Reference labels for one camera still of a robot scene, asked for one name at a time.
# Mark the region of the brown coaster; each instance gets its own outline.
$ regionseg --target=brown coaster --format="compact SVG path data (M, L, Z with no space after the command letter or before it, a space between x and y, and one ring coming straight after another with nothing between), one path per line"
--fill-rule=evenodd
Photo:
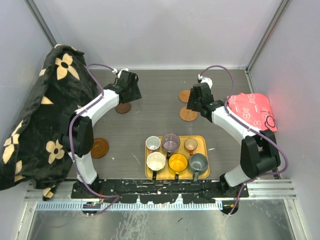
M180 117L185 121L188 121L188 122L193 121L197 118L197 116L198 116L198 112L191 111L191 110L187 109L186 106L184 106L180 110Z
M187 103L190 96L190 90L183 90L179 93L179 99L183 103Z
M131 109L130 102L127 103L120 103L118 106L115 107L115 110L119 114L126 114Z
M96 138L91 149L91 156L94 159L102 158L109 151L109 144L104 138Z

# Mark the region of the tabletop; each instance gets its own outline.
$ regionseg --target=tabletop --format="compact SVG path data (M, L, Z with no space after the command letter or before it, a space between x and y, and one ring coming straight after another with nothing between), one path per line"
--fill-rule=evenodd
M95 69L97 80L106 86L113 83L111 71ZM210 179L218 179L240 163L240 145L225 130L198 115L184 121L180 109L187 104L179 93L197 83L200 70L133 70L139 77L142 99L131 103L131 110L119 114L111 109L95 124L94 138L104 138L109 152L92 159L100 178L145 179L145 141L150 136L174 133L178 136L200 135L206 141ZM250 93L244 70L231 70L235 80L234 94ZM224 70L204 74L213 81L214 100L225 100L231 93L232 81ZM70 178L76 176L72 167Z

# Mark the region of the metal frame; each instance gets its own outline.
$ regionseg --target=metal frame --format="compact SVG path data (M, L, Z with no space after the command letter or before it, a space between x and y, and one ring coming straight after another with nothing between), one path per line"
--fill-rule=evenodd
M250 92L251 92L252 94L256 93L257 91L256 91L256 87L255 87L255 85L254 85L254 81L253 81L253 79L252 79L251 73L248 72L247 70L245 70L244 73L245 73L246 79L247 79L247 81L248 81L248 85L249 85L249 88L250 88Z
M36 201L25 202L24 212L22 214L22 219L16 233L16 240L25 240L28 238L28 234L31 228L31 223L36 211Z
M27 6L29 7L31 13L33 14L33 16L34 16L35 20L37 21L37 23L39 24L40 28L42 29L43 34L48 39L50 45L52 47L54 47L57 44L57 41L56 41L54 35L52 34L51 30L49 29L44 17L40 13L34 0L24 0L24 1L27 4Z
M269 23L268 27L266 28L266 31L265 31L262 39L260 40L252 58L248 64L248 67L245 69L248 74L250 74L250 72L251 72L253 66L255 65L260 53L262 52L263 48L265 47L266 43L268 42L269 38L271 37L273 31L277 27L277 24L278 24L280 18L285 13L290 2L291 2L291 0L282 0L281 3L279 4L277 10L275 11L275 13L271 19L271 22Z
M17 233L17 240L28 238L32 220L35 211L81 211L82 203L99 201L99 199L72 199L71 191L75 179L68 179L62 182L57 188L56 193L50 201L42 201L43 191L34 189L30 183L25 196L25 210ZM249 197L241 198L241 201L252 200L284 200L284 204L288 213L288 217L296 239L308 239L306 231L303 228L301 218L298 211L298 200L294 187L290 179L258 179L248 183ZM223 201L234 201L234 198L215 198L216 203L205 204L183 204L182 198L178 197L177 201L172 204L142 204L139 199L137 203L115 203L108 211L198 211L198 210L219 210L222 207Z
M298 211L298 201L292 200L292 199L285 199L284 200L285 208L288 213L290 223L292 226L292 230L295 236L295 239L297 240L307 240L308 235L306 234L306 231L303 227L301 218L299 216Z

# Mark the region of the black floral cloth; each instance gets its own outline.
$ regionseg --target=black floral cloth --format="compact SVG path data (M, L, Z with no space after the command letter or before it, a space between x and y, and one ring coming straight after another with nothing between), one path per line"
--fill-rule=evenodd
M60 116L98 95L84 53L57 44L47 55L18 120L1 149L0 190L31 180L43 197L53 196L72 161L59 142Z

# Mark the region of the pink cloth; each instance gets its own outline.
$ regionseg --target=pink cloth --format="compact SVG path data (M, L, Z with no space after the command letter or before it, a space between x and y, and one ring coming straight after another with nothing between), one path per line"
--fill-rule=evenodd
M229 107L238 117L261 130L277 131L269 99L260 93L233 95Z

